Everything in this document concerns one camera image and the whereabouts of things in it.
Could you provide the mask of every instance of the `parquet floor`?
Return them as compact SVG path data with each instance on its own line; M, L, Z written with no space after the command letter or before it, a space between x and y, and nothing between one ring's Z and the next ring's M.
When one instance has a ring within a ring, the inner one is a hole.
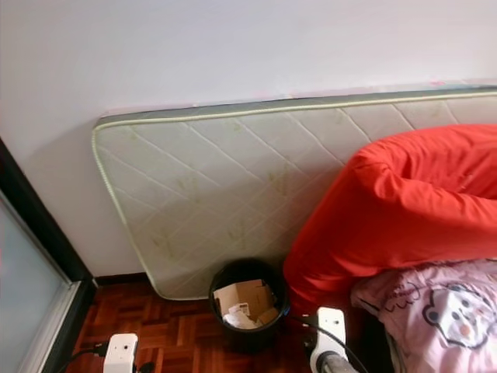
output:
M137 366L155 362L155 373L309 373L302 336L282 332L274 346L256 355L230 352L207 301L174 302L147 283L98 290L75 352L114 333L138 335ZM101 373L103 358L83 355L68 373Z

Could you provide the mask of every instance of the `white mattress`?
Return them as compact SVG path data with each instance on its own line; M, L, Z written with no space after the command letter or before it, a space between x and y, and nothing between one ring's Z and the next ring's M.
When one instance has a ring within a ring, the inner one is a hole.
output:
M283 259L359 148L458 123L497 123L497 89L133 113L101 119L92 143L155 290L196 299L226 262Z

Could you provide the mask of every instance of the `cardboard box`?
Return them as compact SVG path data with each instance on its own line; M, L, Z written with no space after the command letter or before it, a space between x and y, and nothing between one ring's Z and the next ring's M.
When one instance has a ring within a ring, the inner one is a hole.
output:
M230 313L230 309L240 309L252 321L259 320L263 325L278 316L278 311L273 307L271 289L262 280L238 282L217 289L214 299L222 316Z

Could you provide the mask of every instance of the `trash can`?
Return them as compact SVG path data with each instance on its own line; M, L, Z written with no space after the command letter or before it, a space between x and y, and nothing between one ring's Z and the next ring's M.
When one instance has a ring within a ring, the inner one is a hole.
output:
M214 292L225 286L250 280L262 280L271 288L278 315L271 322L257 329L238 329L223 320ZM272 268L269 264L256 259L242 259L229 263L220 270L212 280L209 290L209 303L216 319L223 325L224 335L233 351L242 353L255 353L268 347L273 341L281 320L289 310L287 288L283 274Z

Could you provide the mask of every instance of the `cartoon character print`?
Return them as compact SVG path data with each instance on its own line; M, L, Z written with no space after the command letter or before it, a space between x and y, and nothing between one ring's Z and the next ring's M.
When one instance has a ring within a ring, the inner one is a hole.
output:
M395 309L405 309L408 305L414 305L421 298L419 287L411 281L398 285L387 296L384 309L392 313Z
M432 289L422 315L448 343L471 349L483 346L497 323L495 304L462 284Z

